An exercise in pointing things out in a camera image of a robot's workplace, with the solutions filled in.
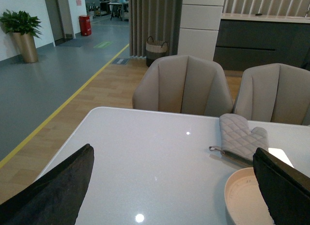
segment chair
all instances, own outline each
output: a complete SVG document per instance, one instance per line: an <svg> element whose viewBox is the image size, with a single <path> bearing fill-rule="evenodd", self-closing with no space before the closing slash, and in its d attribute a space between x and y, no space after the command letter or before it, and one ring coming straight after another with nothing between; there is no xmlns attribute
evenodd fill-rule
<svg viewBox="0 0 310 225"><path fill-rule="evenodd" d="M133 108L219 117L233 110L222 67L189 55L162 57L145 73Z"/></svg>
<svg viewBox="0 0 310 225"><path fill-rule="evenodd" d="M233 112L248 120L310 124L310 72L286 64L244 71Z"/></svg>

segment door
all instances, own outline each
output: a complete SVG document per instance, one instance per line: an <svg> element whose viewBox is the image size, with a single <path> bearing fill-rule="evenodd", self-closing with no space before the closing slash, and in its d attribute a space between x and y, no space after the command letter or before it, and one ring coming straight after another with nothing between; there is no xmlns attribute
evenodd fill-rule
<svg viewBox="0 0 310 225"><path fill-rule="evenodd" d="M45 0L49 21L52 27L54 41L64 39L61 15L59 11L58 0Z"/></svg>

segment beige bowl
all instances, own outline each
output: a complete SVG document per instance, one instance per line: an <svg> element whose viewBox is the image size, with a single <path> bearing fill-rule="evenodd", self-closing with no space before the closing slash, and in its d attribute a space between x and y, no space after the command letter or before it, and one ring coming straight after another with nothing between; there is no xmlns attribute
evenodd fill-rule
<svg viewBox="0 0 310 225"><path fill-rule="evenodd" d="M233 173L225 185L227 211L235 225L273 225L253 168Z"/></svg>

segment green plant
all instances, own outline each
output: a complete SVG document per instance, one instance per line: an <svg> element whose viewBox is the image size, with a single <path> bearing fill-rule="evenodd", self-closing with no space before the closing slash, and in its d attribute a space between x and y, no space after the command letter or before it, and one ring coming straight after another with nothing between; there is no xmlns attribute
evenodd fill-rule
<svg viewBox="0 0 310 225"><path fill-rule="evenodd" d="M41 32L38 30L41 26L39 23L41 21L38 19L37 16L31 17L29 13L25 11L17 12L3 12L2 16L0 16L0 22L4 24L6 33L8 32L20 32L21 35L30 33L35 37L41 35Z"/></svg>

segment table top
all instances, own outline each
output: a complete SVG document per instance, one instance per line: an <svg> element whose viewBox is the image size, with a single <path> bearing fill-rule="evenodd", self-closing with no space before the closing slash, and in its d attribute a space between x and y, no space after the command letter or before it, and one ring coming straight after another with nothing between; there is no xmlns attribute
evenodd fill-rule
<svg viewBox="0 0 310 225"><path fill-rule="evenodd" d="M249 121L267 130L310 176L310 127ZM220 146L218 118L111 107L93 109L41 175L90 143L95 161L77 225L231 224L224 188L240 167L210 152Z"/></svg>
<svg viewBox="0 0 310 225"><path fill-rule="evenodd" d="M123 4L129 4L128 1L124 1L124 2L110 2L108 3L109 5L123 5Z"/></svg>

